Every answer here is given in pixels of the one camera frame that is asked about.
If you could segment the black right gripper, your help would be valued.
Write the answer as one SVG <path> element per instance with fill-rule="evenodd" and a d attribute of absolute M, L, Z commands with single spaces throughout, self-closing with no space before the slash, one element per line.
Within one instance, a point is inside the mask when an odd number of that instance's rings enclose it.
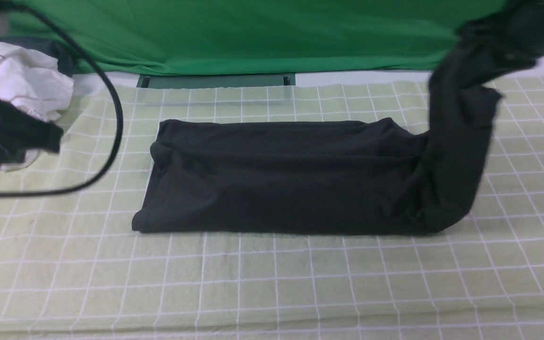
<path fill-rule="evenodd" d="M 544 57 L 544 0 L 508 0 L 499 11 L 467 21 L 456 32 L 498 64 L 528 67 Z"/>

